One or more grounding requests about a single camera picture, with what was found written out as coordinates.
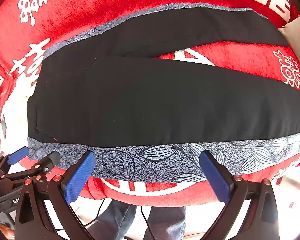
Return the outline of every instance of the hand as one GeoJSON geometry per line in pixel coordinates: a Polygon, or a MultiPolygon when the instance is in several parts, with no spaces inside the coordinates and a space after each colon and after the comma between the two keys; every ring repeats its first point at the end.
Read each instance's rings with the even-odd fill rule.
{"type": "Polygon", "coordinates": [[[0,223],[0,231],[8,240],[14,240],[14,231],[10,229],[6,224],[0,223]]]}

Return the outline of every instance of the blue gripper pad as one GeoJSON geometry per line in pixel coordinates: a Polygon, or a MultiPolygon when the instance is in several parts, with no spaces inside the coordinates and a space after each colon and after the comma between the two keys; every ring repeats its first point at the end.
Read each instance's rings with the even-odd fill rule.
{"type": "Polygon", "coordinates": [[[77,200],[95,166],[96,157],[94,152],[90,151],[65,187],[64,197],[68,204],[77,200]]]}
{"type": "Polygon", "coordinates": [[[16,152],[10,154],[7,163],[9,165],[14,165],[28,155],[29,155],[29,149],[28,147],[24,146],[21,149],[17,150],[16,152]]]}
{"type": "Polygon", "coordinates": [[[231,197],[229,186],[205,152],[200,154],[199,164],[218,200],[227,204],[231,197]]]}

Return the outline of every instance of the red screw head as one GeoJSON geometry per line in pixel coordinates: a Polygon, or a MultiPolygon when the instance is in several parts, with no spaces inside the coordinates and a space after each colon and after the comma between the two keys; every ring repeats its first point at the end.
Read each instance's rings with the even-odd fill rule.
{"type": "Polygon", "coordinates": [[[29,185],[31,183],[31,179],[26,179],[25,180],[25,185],[29,185]]]}
{"type": "Polygon", "coordinates": [[[56,175],[53,177],[53,181],[58,182],[61,180],[61,176],[60,175],[56,175]]]}
{"type": "Polygon", "coordinates": [[[269,179],[263,179],[262,181],[263,181],[263,183],[266,184],[266,185],[270,185],[270,184],[271,184],[271,182],[270,182],[269,179]]]}
{"type": "Polygon", "coordinates": [[[240,175],[234,175],[233,178],[236,180],[236,181],[241,181],[242,180],[242,177],[240,175]]]}

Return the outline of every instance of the white floor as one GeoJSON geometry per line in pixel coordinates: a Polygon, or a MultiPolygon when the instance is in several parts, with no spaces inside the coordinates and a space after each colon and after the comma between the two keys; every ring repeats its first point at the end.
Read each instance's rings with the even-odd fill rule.
{"type": "MultiPolygon", "coordinates": [[[[21,169],[23,168],[16,164],[11,168],[9,173],[20,171],[21,169]]],[[[287,175],[290,178],[300,182],[300,168],[294,168],[292,171],[288,172],[287,175]]],[[[277,186],[275,182],[273,182],[273,187],[278,206],[280,240],[292,240],[300,232],[300,192],[291,188],[277,186]]],[[[100,213],[107,208],[110,201],[111,199],[105,200],[105,203],[101,207],[100,213]]],[[[101,202],[102,200],[92,200],[79,197],[76,202],[71,203],[71,207],[81,219],[82,223],[86,224],[96,216],[101,202]]],[[[247,212],[249,203],[250,200],[244,202],[241,212],[227,239],[230,239],[237,234],[247,212]]],[[[62,228],[62,225],[59,222],[51,203],[46,201],[46,205],[55,228],[62,228]]],[[[187,206],[185,236],[206,232],[217,218],[223,207],[224,203],[221,202],[207,203],[200,206],[187,206]]],[[[150,208],[151,207],[143,207],[146,217],[149,216],[150,208]]],[[[137,208],[135,220],[133,221],[126,235],[134,240],[142,240],[145,230],[146,222],[141,215],[140,208],[137,208]]],[[[69,239],[64,231],[59,231],[58,233],[62,237],[69,239]]],[[[198,237],[192,237],[189,239],[199,240],[201,237],[202,235],[199,235],[198,237]]]]}

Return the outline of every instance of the jeans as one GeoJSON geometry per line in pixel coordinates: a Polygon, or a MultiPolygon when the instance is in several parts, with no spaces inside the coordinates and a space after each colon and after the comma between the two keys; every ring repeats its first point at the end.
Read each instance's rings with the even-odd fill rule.
{"type": "MultiPolygon", "coordinates": [[[[88,232],[96,239],[122,240],[136,215],[137,206],[112,200],[88,232]]],[[[186,226],[185,207],[152,207],[148,223],[156,240],[181,240],[186,226]]],[[[153,240],[147,228],[143,240],[153,240]]]]}

